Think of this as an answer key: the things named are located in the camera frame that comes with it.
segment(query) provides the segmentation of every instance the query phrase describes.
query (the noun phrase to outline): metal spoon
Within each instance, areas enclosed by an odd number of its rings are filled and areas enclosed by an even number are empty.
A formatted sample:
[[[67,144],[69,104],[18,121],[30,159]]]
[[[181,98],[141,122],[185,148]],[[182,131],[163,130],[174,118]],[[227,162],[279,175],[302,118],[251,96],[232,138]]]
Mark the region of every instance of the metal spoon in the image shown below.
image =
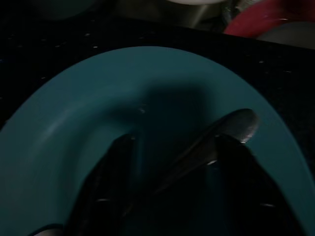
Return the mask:
[[[151,183],[150,190],[147,189],[145,195],[157,194],[195,169],[216,162],[215,137],[217,135],[229,135],[241,143],[246,143],[258,126],[259,118],[251,109],[240,109],[225,115],[208,127],[154,183]]]

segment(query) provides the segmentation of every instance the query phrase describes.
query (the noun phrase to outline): dark countertop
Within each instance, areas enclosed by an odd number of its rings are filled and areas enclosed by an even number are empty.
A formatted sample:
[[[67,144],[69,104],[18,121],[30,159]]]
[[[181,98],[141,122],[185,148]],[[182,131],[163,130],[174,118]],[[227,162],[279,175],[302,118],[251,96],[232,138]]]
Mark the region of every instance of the dark countertop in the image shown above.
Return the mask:
[[[19,15],[0,37],[0,127],[52,77],[93,55],[132,46],[178,48],[229,68],[282,116],[315,175],[315,51],[102,14],[64,22]]]

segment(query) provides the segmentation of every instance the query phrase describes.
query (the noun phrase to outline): speckled countertop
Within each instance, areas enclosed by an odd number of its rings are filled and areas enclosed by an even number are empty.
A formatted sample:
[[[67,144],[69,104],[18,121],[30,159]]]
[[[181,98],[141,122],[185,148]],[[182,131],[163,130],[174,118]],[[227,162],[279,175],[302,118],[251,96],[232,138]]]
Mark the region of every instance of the speckled countertop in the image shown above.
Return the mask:
[[[19,15],[0,36],[0,126],[52,77],[109,50],[156,45],[212,59],[256,88],[278,111],[315,174],[315,51],[171,27],[91,11],[48,23]]]

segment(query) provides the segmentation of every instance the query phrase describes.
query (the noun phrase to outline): red bowl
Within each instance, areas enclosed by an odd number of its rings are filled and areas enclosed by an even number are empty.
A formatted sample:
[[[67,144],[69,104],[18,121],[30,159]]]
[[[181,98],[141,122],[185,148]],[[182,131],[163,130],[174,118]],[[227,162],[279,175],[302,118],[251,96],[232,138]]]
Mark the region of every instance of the red bowl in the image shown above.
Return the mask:
[[[315,0],[263,0],[237,15],[224,33],[256,38],[275,26],[294,21],[315,22]]]

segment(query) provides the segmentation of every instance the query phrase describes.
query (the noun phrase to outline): teal plate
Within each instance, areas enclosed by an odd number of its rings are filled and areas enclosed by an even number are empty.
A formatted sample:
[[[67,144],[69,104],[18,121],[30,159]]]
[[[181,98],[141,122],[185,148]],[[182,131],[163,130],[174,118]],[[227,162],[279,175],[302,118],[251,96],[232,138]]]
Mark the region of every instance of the teal plate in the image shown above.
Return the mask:
[[[0,133],[0,235],[27,236],[63,224],[84,178],[120,135],[136,130],[143,137],[130,177],[141,184],[202,128],[241,108],[261,118],[248,147],[278,183],[307,235],[315,235],[315,186],[273,108],[223,66],[162,47],[119,49],[82,61],[17,110]],[[164,209],[162,217],[154,210],[142,212],[145,217],[131,219],[124,234],[229,235],[215,179],[209,167],[205,178],[181,190],[183,201],[172,202],[170,196],[155,206]]]

